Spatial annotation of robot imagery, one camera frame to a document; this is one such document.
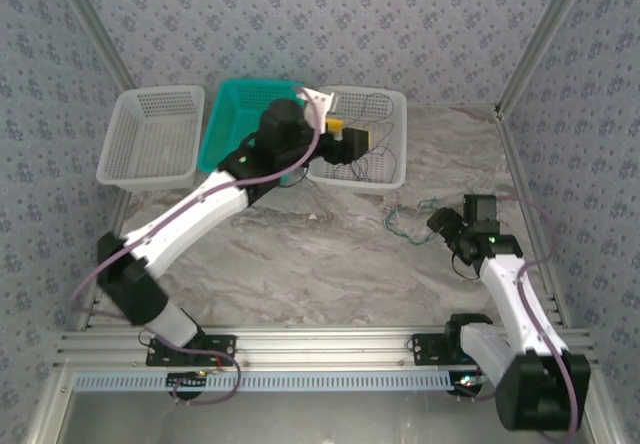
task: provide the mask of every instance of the gray marble surface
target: gray marble surface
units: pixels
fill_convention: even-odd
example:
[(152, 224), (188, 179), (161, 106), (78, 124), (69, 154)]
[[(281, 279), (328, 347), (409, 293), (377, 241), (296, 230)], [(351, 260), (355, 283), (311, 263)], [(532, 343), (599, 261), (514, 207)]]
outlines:
[[(464, 109), (409, 109), (407, 155), (405, 184), (384, 197), (309, 180), (272, 191), (196, 242), (161, 285), (201, 324), (439, 325), (453, 312), (484, 312), (499, 322), (482, 283), (452, 271), (442, 239), (414, 246), (383, 225), (399, 204), (435, 197), (459, 209), (464, 193), (513, 194), (495, 123)], [(134, 195), (123, 232), (185, 194)], [(420, 236), (428, 215), (397, 224)], [(499, 219), (532, 258), (519, 206), (501, 203)], [(539, 276), (531, 278), (542, 296)], [(107, 300), (99, 305), (111, 308)]]

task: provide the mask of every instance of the green wire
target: green wire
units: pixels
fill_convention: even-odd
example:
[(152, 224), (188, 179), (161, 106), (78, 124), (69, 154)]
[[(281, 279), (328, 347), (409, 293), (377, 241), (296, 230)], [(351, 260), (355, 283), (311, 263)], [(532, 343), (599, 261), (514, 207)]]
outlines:
[[(418, 209), (419, 210), (427, 209), (427, 210), (435, 211), (436, 209), (438, 209), (438, 207), (439, 207), (438, 206), (438, 200), (435, 197), (432, 198), (432, 199), (423, 199), (422, 201), (420, 201), (418, 203)], [(409, 241), (410, 244), (413, 244), (414, 246), (420, 246), (422, 244), (426, 244), (429, 241), (433, 241), (437, 237), (437, 234), (431, 232), (423, 240), (414, 241), (409, 235), (407, 235), (404, 232), (400, 232), (400, 231), (394, 229), (393, 226), (391, 225), (391, 219), (393, 219), (393, 216), (395, 216), (399, 212), (407, 212), (407, 211), (414, 211), (414, 210), (415, 209), (413, 209), (412, 207), (407, 207), (407, 206), (396, 206), (396, 207), (394, 207), (391, 210), (391, 212), (389, 212), (389, 214), (387, 214), (387, 217), (384, 218), (384, 227), (385, 227), (385, 229), (387, 231), (391, 232), (392, 234), (394, 234), (394, 235), (396, 235), (398, 237), (403, 237), (404, 239)]]

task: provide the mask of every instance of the blue patterned wall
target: blue patterned wall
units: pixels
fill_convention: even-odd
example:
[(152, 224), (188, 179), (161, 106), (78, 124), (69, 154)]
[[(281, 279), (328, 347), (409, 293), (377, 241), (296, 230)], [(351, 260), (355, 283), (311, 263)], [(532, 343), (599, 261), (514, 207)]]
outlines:
[(497, 101), (549, 0), (92, 0), (139, 86), (230, 77)]
[(640, 442), (640, 0), (577, 0), (509, 118), (578, 326)]
[(0, 442), (20, 442), (113, 190), (114, 81), (66, 0), (0, 0)]

